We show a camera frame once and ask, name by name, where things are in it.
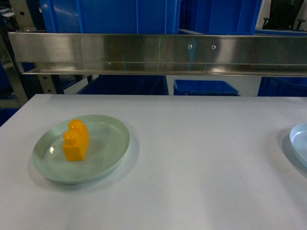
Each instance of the plate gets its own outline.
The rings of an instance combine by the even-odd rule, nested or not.
[[[90,134],[83,161],[67,161],[62,148],[63,135],[73,119],[82,120]],[[36,143],[32,159],[34,166],[46,178],[78,184],[95,180],[115,169],[129,143],[129,131],[119,120],[105,115],[85,115],[64,121],[45,133]]]
[[[307,168],[307,123],[290,131],[291,148],[298,160]]]

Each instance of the yellow toy block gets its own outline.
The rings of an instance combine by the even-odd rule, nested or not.
[[[68,161],[83,161],[86,155],[90,135],[87,126],[81,120],[69,122],[69,130],[65,132],[63,150]]]

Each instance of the blue plastic crate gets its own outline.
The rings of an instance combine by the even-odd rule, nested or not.
[[[18,109],[0,109],[0,126],[2,126]]]
[[[222,80],[174,80],[174,95],[239,96],[238,93]]]
[[[263,77],[258,96],[307,97],[307,78]]]
[[[166,76],[101,75],[77,94],[168,95]]]
[[[183,0],[180,29],[208,35],[253,35],[262,0]]]
[[[180,0],[40,0],[50,33],[177,34]]]

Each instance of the black chair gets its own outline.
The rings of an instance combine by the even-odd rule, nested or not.
[[[264,18],[263,29],[293,30],[304,0],[271,0],[270,18]],[[296,30],[305,22],[298,19]]]

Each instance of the metal frame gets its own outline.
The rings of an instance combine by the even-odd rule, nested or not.
[[[26,74],[307,76],[307,39],[294,36],[9,33]]]
[[[36,31],[26,0],[10,0],[18,26],[21,31]]]
[[[0,36],[0,62],[16,95],[13,99],[0,99],[0,108],[20,108],[28,101],[28,98],[2,36]]]

